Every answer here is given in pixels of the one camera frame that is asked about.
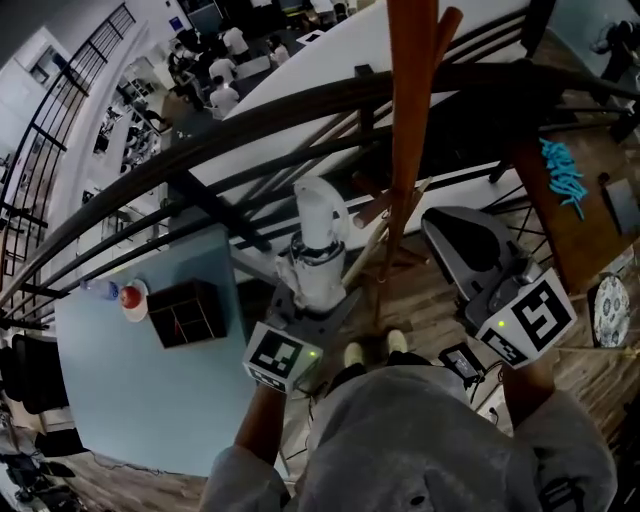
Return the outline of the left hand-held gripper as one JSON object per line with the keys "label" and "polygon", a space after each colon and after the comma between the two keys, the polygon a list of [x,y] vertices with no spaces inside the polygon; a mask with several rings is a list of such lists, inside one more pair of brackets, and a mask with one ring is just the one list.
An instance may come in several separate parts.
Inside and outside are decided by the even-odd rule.
{"label": "left hand-held gripper", "polygon": [[293,292],[278,285],[267,317],[256,323],[244,353],[248,375],[281,393],[292,393],[337,340],[360,298],[357,288],[331,311],[318,314],[297,308]]}

